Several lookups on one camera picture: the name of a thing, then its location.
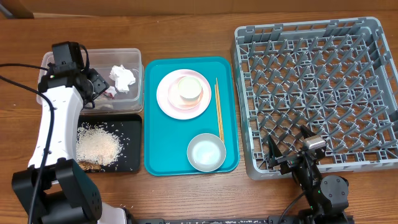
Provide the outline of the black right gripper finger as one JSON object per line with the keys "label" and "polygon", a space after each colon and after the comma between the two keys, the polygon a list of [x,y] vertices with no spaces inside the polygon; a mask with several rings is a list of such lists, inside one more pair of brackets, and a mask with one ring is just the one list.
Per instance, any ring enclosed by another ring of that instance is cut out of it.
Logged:
{"label": "black right gripper finger", "polygon": [[310,129],[308,129],[305,125],[300,126],[300,131],[302,133],[302,136],[304,139],[312,138],[316,136],[314,132],[312,132]]}
{"label": "black right gripper finger", "polygon": [[275,143],[275,141],[273,140],[271,135],[268,135],[267,142],[268,142],[268,146],[269,146],[269,153],[268,153],[269,165],[268,165],[268,167],[273,168],[273,167],[279,165],[278,159],[280,159],[282,157],[282,153],[279,150],[279,148],[277,147],[277,144]]}

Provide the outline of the red wrapper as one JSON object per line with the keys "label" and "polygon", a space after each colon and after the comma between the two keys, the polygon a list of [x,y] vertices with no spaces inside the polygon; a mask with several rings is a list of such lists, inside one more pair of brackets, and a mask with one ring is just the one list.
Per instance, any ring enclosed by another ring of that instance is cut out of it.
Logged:
{"label": "red wrapper", "polygon": [[105,93],[103,93],[103,95],[106,96],[107,98],[110,98],[110,99],[114,98],[114,95],[112,93],[105,92]]}

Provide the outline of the white napkin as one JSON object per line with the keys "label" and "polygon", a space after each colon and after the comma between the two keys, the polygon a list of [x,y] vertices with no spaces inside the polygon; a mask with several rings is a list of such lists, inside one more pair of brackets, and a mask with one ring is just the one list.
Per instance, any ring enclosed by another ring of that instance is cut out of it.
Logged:
{"label": "white napkin", "polygon": [[124,68],[123,65],[114,65],[110,71],[109,77],[114,81],[118,92],[121,93],[128,93],[129,86],[136,82],[134,74],[130,70]]}
{"label": "white napkin", "polygon": [[114,95],[114,97],[117,94],[117,91],[116,91],[115,87],[113,87],[113,86],[110,86],[105,92],[112,93]]}

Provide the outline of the rice pile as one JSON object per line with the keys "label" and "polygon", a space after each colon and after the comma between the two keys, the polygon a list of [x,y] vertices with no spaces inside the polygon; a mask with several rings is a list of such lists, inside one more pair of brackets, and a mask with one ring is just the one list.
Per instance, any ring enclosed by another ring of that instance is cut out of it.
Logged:
{"label": "rice pile", "polygon": [[88,161],[105,168],[118,170],[118,162],[127,156],[123,150],[127,149],[130,137],[127,137],[120,128],[114,131],[114,124],[90,124],[83,122],[77,131],[76,160]]}

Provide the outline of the grey bowl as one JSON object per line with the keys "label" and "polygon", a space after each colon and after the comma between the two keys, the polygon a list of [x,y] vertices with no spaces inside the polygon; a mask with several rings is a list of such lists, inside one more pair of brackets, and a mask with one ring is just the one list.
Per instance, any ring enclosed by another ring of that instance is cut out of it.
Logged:
{"label": "grey bowl", "polygon": [[199,134],[188,144],[187,159],[196,170],[213,172],[219,169],[226,159],[225,144],[214,134]]}

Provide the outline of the brown food scrap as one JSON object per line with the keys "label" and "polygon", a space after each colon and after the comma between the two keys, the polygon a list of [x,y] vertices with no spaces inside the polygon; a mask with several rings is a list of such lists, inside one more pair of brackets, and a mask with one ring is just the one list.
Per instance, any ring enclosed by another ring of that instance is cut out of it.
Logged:
{"label": "brown food scrap", "polygon": [[101,166],[99,164],[94,164],[88,161],[78,161],[78,165],[85,172],[99,172],[101,170]]}

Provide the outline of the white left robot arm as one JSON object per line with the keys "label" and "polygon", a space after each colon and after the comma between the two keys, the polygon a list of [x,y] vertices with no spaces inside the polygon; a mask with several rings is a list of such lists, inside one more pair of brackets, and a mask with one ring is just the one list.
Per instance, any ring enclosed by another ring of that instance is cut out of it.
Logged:
{"label": "white left robot arm", "polygon": [[109,85],[93,69],[42,76],[35,91],[42,118],[37,145],[26,170],[12,176],[12,189],[29,223],[111,223],[124,211],[102,202],[94,182],[76,162],[80,111]]}

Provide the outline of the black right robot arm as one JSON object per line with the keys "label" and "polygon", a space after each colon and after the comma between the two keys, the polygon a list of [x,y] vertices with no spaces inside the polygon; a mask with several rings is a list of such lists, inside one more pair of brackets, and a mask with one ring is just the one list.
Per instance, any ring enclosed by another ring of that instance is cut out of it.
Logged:
{"label": "black right robot arm", "polygon": [[[326,155],[326,141],[302,125],[303,146],[298,153],[284,156],[271,136],[267,137],[269,146],[269,166],[280,167],[280,173],[291,174],[302,189],[294,199],[275,218],[274,223],[353,223],[353,217],[345,213],[348,208],[349,182],[337,175],[322,176],[317,162]],[[287,216],[287,212],[305,197],[310,206],[299,211],[296,216]]]}

